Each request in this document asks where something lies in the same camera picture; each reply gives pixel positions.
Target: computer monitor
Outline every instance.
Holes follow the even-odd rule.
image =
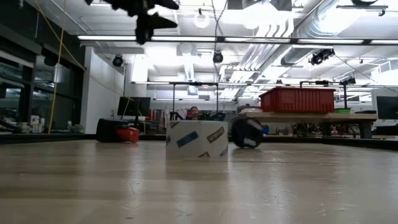
[[[149,116],[149,108],[150,97],[121,96],[119,100],[118,116]]]
[[[398,97],[377,96],[379,119],[398,119]]]

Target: person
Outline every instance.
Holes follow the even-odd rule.
[[[196,106],[192,106],[189,111],[190,116],[187,116],[185,119],[199,120],[199,110]]]

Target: sticker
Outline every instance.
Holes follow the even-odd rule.
[[[179,121],[170,122],[170,127],[173,129],[178,123]]]
[[[217,130],[216,132],[214,132],[213,134],[207,136],[207,141],[209,141],[209,143],[213,143],[215,140],[217,140],[219,137],[221,137],[224,134],[224,127],[220,127],[219,130]]]
[[[228,145],[226,146],[226,148],[224,149],[223,152],[221,152],[220,156],[224,156],[228,154]]]
[[[199,135],[196,131],[193,131],[192,133],[186,135],[185,137],[181,138],[180,140],[177,141],[177,146],[178,148],[181,148],[182,146],[192,142],[193,140],[199,138]]]
[[[166,145],[167,145],[168,143],[170,143],[171,140],[172,140],[172,138],[170,138],[170,136],[167,136],[167,138],[166,138]]]
[[[255,122],[253,119],[249,119],[249,120],[248,120],[248,124],[250,124],[250,125],[253,126],[254,128],[256,128],[256,129],[262,131],[262,126],[261,126],[259,123]]]
[[[198,156],[199,158],[209,158],[210,155],[208,152],[203,153],[202,155]]]
[[[252,139],[248,139],[248,138],[244,138],[243,143],[244,144],[248,144],[250,146],[256,146],[257,145],[255,141],[253,141]]]

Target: workbench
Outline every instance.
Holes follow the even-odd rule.
[[[371,128],[373,122],[377,120],[377,115],[249,112],[240,114],[235,119],[243,118],[255,118],[263,125],[267,123],[318,123],[322,125],[324,136],[331,136],[331,124],[358,124],[361,139],[372,139]]]

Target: storage bin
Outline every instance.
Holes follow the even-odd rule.
[[[260,95],[261,109],[276,113],[333,113],[332,89],[275,87]]]

